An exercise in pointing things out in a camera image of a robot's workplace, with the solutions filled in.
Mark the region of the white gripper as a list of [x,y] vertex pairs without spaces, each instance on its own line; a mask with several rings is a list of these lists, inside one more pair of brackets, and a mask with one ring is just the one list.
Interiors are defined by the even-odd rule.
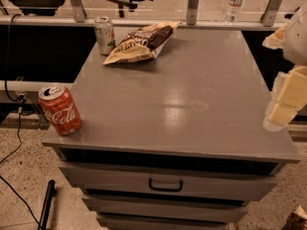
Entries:
[[283,57],[296,65],[288,73],[279,72],[274,80],[263,127],[279,131],[286,127],[307,104],[307,3],[282,26],[267,36],[262,45],[269,49],[282,49]]

